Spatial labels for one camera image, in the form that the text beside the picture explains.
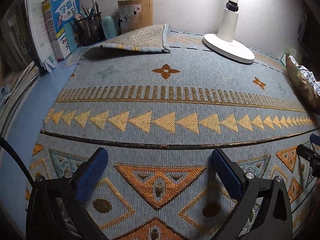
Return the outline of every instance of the black mesh pen holder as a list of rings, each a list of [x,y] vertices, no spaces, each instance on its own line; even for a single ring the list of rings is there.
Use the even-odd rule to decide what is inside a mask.
[[[84,46],[95,44],[105,39],[101,26],[101,12],[77,21],[79,36]]]

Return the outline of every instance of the white wall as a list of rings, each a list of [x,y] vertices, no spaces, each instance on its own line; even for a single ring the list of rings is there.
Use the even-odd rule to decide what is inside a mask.
[[[102,15],[117,12],[118,0],[96,0]],[[154,0],[153,23],[199,34],[217,33],[228,0]],[[80,0],[80,5],[91,0]],[[235,39],[247,46],[281,57],[297,43],[300,21],[305,15],[303,0],[239,0]]]

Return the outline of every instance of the orange flower motif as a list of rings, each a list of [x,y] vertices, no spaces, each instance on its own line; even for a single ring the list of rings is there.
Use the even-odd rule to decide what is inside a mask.
[[[252,82],[257,84],[264,91],[264,87],[266,86],[266,84],[261,82],[257,77],[254,78],[255,80],[252,80]]]
[[[168,79],[171,74],[180,73],[180,70],[172,69],[168,64],[162,66],[162,68],[156,68],[152,70],[155,73],[160,73],[164,79]]]

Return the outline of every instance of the white round lamp base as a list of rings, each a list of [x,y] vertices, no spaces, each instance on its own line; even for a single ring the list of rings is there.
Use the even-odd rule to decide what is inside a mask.
[[[247,64],[254,61],[252,51],[238,41],[227,42],[212,33],[206,34],[203,41],[211,49],[233,60]]]

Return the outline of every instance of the blue gripper pad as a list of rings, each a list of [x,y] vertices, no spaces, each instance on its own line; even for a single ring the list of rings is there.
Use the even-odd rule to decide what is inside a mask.
[[[311,134],[310,135],[310,142],[320,146],[320,137],[315,134]]]
[[[76,195],[79,202],[89,198],[108,164],[107,150],[104,148],[99,148],[99,150],[100,152],[78,181]]]
[[[241,181],[217,150],[213,150],[211,161],[230,198],[240,200],[242,198]]]

